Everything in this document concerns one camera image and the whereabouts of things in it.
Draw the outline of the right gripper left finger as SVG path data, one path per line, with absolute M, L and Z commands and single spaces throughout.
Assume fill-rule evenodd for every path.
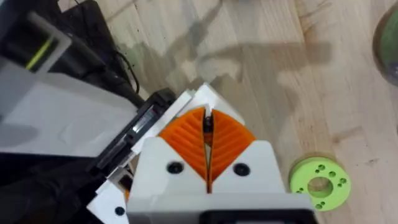
M 188 111 L 144 141 L 131 198 L 208 197 L 203 120 L 205 108 Z

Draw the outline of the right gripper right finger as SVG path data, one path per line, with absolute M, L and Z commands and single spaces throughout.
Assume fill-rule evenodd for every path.
M 285 186 L 268 141 L 257 140 L 233 117 L 212 111 L 213 137 L 208 165 L 210 194 L 285 193 Z

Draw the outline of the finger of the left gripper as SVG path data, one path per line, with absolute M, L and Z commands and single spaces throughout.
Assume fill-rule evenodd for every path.
M 126 169 L 116 169 L 95 191 L 86 208 L 102 223 L 129 224 L 127 202 L 133 175 Z
M 243 117 L 208 83 L 202 84 L 196 90 L 188 90 L 188 93 L 192 95 L 192 99 L 182 108 L 177 116 L 204 106 L 207 115 L 210 115 L 212 110 L 218 110 L 234 118 L 241 124 L 245 124 Z

